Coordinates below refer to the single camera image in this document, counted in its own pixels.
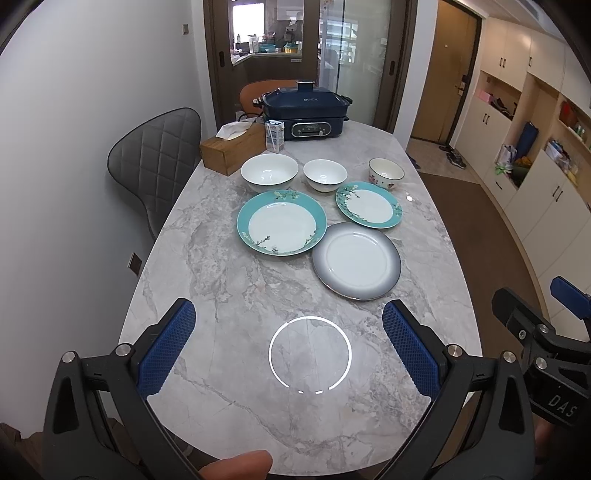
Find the left hand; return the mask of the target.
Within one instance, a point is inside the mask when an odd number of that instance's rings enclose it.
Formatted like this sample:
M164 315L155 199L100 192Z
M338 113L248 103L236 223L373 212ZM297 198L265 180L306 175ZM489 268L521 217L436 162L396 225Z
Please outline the left hand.
M209 463L199 470L205 480L266 480L273 457L266 450L250 451Z

